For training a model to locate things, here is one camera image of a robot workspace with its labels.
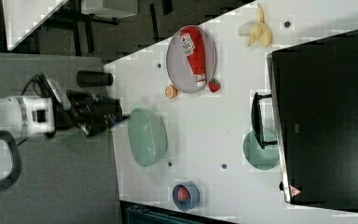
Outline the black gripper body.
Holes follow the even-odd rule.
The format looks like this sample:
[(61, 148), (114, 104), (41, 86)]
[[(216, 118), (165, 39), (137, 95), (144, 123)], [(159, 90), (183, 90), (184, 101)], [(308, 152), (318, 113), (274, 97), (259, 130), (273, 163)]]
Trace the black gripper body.
[(79, 128), (87, 137), (106, 132), (124, 120), (119, 99), (87, 91), (65, 93), (70, 107), (56, 105), (55, 129), (57, 131)]

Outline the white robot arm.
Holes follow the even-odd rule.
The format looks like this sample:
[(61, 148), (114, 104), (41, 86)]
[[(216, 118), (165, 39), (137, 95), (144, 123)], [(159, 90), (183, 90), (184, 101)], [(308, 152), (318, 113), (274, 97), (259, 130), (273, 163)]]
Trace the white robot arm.
[(78, 128), (87, 137), (104, 133), (127, 119), (118, 99), (87, 91), (68, 90), (60, 101), (55, 96), (0, 98), (0, 132), (15, 138), (45, 135)]

